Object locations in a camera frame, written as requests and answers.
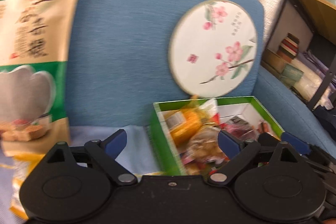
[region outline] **round decorative card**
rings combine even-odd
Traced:
[[[249,14],[228,0],[208,0],[188,11],[175,27],[169,64],[179,86],[191,95],[217,97],[249,73],[257,32]]]

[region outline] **metal screw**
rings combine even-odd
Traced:
[[[215,182],[224,182],[227,179],[227,175],[222,173],[214,173],[210,176],[210,178]]]
[[[118,177],[118,180],[121,182],[132,182],[133,180],[135,180],[135,176],[132,174],[121,174]]]

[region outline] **wooden shelf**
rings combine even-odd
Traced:
[[[318,33],[336,45],[336,5],[326,0],[299,0]]]

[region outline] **beige snack bag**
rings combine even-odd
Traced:
[[[69,141],[65,72],[77,0],[0,0],[0,135],[7,156]]]

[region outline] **pink flower illustration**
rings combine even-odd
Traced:
[[[190,56],[188,57],[187,61],[194,64],[194,63],[196,63],[197,59],[198,59],[197,55],[190,54]]]
[[[216,66],[216,75],[218,76],[224,76],[229,72],[229,67],[226,63],[222,63],[221,65]]]
[[[209,30],[211,28],[211,26],[212,26],[212,22],[206,22],[203,25],[203,29],[204,30]]]
[[[233,47],[231,46],[226,47],[226,52],[229,54],[228,57],[229,62],[239,61],[243,54],[243,50],[240,47],[240,42],[236,41]]]
[[[218,60],[222,59],[222,54],[220,54],[219,52],[215,54],[215,58]]]
[[[221,6],[219,8],[214,7],[213,8],[213,13],[212,13],[212,17],[213,18],[217,18],[218,22],[223,22],[223,17],[227,16],[227,12],[225,11],[224,6]]]

